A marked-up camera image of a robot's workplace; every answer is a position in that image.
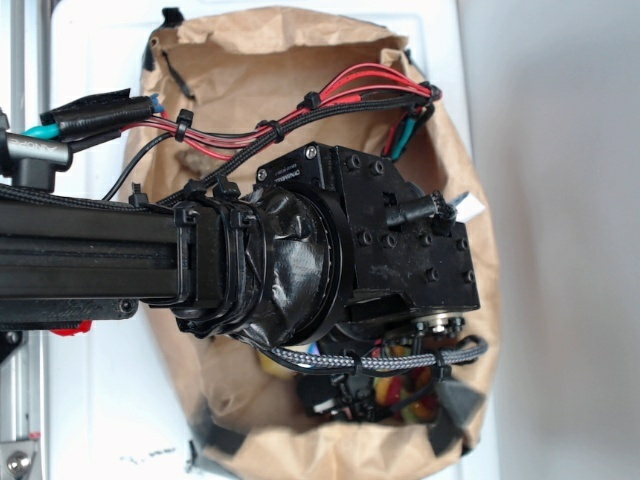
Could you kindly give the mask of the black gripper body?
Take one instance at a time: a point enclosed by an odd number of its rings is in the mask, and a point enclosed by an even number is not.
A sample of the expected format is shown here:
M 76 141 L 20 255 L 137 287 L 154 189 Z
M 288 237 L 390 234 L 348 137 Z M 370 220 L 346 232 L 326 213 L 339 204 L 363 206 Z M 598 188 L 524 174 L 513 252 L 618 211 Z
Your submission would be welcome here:
M 257 188 L 313 203 L 336 229 L 344 278 L 335 340 L 454 336 L 480 306 L 464 224 L 442 194 L 423 193 L 387 158 L 309 144 L 259 168 Z

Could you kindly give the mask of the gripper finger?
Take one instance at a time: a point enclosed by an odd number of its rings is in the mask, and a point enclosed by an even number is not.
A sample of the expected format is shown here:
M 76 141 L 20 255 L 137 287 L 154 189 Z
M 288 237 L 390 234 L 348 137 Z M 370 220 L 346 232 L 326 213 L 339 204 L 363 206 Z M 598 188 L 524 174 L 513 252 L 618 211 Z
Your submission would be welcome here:
M 375 377 L 348 376 L 346 380 L 346 419 L 377 423 L 390 417 L 390 410 L 376 400 Z
M 296 383 L 296 393 L 308 416 L 344 418 L 342 402 L 343 375 L 301 376 Z

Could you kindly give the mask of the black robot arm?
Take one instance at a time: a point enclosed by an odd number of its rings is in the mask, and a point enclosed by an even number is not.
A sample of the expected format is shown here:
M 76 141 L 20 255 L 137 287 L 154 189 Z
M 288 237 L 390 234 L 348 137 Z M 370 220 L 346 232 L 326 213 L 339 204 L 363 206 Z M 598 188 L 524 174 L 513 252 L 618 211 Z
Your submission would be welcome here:
M 426 367 L 434 377 L 416 394 L 434 394 L 455 425 L 481 402 L 451 369 L 486 341 L 428 342 L 459 337 L 480 306 L 466 227 L 388 158 L 311 143 L 264 165 L 248 195 L 219 177 L 171 207 L 142 194 L 113 209 L 3 194 L 3 330 L 121 320 L 140 304 L 299 372 L 312 415 L 393 416 L 409 399 L 384 406 L 374 386 Z

